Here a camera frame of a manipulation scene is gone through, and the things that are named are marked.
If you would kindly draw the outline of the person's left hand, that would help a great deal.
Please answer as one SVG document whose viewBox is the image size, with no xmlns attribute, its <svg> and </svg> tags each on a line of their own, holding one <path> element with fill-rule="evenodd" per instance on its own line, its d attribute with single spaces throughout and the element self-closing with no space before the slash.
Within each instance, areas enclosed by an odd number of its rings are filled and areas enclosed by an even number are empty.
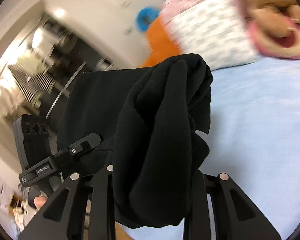
<svg viewBox="0 0 300 240">
<path fill-rule="evenodd" d="M 38 196 L 34 198 L 34 205 L 36 206 L 37 210 L 40 210 L 42 206 L 46 203 L 47 198 L 43 196 Z"/>
</svg>

